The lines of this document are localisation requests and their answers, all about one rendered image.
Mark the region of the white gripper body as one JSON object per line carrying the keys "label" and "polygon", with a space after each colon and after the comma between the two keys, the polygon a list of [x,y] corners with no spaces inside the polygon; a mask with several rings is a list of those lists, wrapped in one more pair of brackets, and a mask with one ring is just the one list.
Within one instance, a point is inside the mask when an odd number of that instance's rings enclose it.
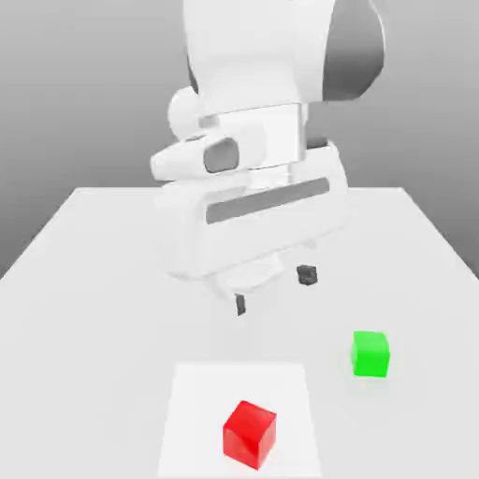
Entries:
{"label": "white gripper body", "polygon": [[197,280],[319,239],[344,226],[348,184],[339,150],[309,149],[289,168],[289,184],[258,193],[246,172],[177,181],[155,198],[160,263],[168,274]]}

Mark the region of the small green cube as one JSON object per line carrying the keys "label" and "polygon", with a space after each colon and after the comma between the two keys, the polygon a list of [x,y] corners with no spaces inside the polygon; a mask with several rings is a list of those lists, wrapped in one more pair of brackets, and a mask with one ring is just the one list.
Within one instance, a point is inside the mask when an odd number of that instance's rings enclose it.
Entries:
{"label": "small green cube", "polygon": [[385,378],[388,373],[390,348],[384,332],[355,330],[351,360],[355,376]]}

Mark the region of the small red cube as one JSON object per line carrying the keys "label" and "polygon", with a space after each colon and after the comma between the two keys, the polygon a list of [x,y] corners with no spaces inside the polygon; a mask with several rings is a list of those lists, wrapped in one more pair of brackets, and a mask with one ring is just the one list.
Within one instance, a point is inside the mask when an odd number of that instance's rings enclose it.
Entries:
{"label": "small red cube", "polygon": [[276,442],[277,414],[242,400],[223,425],[223,453],[259,470]]}

